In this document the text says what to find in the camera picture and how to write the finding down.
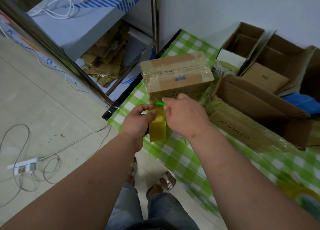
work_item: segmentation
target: green checkered tablecloth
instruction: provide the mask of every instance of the green checkered tablecloth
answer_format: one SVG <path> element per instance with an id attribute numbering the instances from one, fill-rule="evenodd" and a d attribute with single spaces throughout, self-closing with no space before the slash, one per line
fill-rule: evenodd
<path id="1" fill-rule="evenodd" d="M 203 51 L 211 67 L 218 55 L 217 49 L 186 31 L 182 31 L 162 57 L 182 55 L 194 51 Z M 120 130 L 126 115 L 135 106 L 147 103 L 149 100 L 144 83 L 141 81 L 111 116 L 108 123 Z M 295 178 L 299 176 L 300 182 L 305 187 L 320 194 L 320 154 L 311 149 L 307 149 L 306 152 L 257 154 L 226 132 L 221 129 L 219 131 L 234 148 L 245 154 L 251 163 L 274 183 L 278 180 L 278 176 L 285 172 L 289 175 L 295 175 Z M 184 138 L 167 128 L 166 142 L 150 143 L 147 135 L 144 138 L 143 150 L 166 166 L 198 204 L 207 211 L 219 215 L 217 203 L 201 163 Z"/>

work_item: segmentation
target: right hand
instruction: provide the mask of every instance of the right hand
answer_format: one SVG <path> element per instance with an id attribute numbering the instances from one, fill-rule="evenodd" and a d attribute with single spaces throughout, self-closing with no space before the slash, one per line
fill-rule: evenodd
<path id="1" fill-rule="evenodd" d="M 211 127 L 205 109 L 186 94 L 178 99 L 163 97 L 163 107 L 169 128 L 189 142 L 204 130 Z"/>

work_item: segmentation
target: jeans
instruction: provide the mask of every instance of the jeans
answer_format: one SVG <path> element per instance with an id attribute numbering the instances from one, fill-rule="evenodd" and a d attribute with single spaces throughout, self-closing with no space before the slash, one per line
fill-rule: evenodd
<path id="1" fill-rule="evenodd" d="M 163 220 L 179 230 L 199 230 L 180 202 L 170 193 L 150 196 L 148 219 Z M 131 184 L 125 182 L 105 230 L 121 230 L 143 221 L 138 192 Z"/>

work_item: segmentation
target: yellow tape roll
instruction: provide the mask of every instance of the yellow tape roll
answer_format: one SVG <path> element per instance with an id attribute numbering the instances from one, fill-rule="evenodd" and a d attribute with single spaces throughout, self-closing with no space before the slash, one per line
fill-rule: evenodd
<path id="1" fill-rule="evenodd" d="M 154 105 L 157 117 L 149 123 L 150 142 L 163 142 L 166 140 L 166 116 L 163 106 Z"/>

